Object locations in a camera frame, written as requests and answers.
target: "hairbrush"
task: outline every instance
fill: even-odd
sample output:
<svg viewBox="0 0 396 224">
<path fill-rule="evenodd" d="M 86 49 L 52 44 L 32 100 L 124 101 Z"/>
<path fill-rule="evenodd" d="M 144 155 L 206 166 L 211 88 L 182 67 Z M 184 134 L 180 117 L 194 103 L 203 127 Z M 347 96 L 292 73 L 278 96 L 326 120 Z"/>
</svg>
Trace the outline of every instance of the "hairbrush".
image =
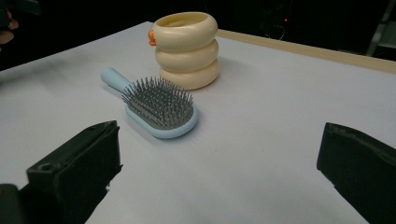
<svg viewBox="0 0 396 224">
<path fill-rule="evenodd" d="M 189 132 L 198 121 L 192 95 L 162 77 L 131 82 L 108 67 L 101 79 L 122 93 L 126 114 L 154 137 L 175 138 Z"/>
</svg>

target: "hairbrush handle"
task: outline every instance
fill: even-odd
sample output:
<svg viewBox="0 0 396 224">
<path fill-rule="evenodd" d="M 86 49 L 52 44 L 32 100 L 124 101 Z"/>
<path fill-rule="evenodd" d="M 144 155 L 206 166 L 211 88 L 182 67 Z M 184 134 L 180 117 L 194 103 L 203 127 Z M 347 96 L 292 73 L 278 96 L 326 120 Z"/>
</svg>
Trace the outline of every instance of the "hairbrush handle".
<svg viewBox="0 0 396 224">
<path fill-rule="evenodd" d="M 101 79 L 107 85 L 122 93 L 124 93 L 127 87 L 134 85 L 128 78 L 112 67 L 108 67 L 102 71 Z"/>
</svg>

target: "dark background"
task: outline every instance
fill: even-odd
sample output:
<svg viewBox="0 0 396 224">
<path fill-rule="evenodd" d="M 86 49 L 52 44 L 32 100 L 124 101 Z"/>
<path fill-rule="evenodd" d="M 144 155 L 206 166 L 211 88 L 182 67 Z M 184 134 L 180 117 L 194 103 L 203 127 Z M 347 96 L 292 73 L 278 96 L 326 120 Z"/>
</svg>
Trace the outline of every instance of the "dark background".
<svg viewBox="0 0 396 224">
<path fill-rule="evenodd" d="M 0 71 L 183 11 L 207 12 L 224 30 L 365 54 L 389 0 L 38 2 L 39 16 L 11 10 L 20 27 L 1 46 Z M 395 60 L 395 55 L 387 49 L 374 57 Z"/>
</svg>

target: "hairbrush bristle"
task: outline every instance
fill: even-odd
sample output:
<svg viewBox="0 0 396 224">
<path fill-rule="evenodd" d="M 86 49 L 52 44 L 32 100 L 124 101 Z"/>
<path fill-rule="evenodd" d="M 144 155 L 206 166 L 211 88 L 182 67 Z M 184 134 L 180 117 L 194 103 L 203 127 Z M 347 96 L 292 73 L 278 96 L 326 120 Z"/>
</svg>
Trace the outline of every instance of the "hairbrush bristle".
<svg viewBox="0 0 396 224">
<path fill-rule="evenodd" d="M 155 129 L 175 129 L 189 121 L 193 114 L 191 94 L 161 77 L 133 82 L 125 88 L 122 99 L 131 111 Z"/>
</svg>

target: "hairbrush head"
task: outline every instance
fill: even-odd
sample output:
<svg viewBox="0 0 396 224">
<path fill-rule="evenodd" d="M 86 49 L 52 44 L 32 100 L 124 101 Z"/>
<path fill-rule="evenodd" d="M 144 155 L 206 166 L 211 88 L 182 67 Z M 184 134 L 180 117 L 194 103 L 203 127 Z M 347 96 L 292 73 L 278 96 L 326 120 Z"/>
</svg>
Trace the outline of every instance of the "hairbrush head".
<svg viewBox="0 0 396 224">
<path fill-rule="evenodd" d="M 127 115 L 155 137 L 179 137 L 198 120 L 191 94 L 162 77 L 130 82 L 115 69 L 107 68 L 102 80 L 122 92 Z"/>
</svg>

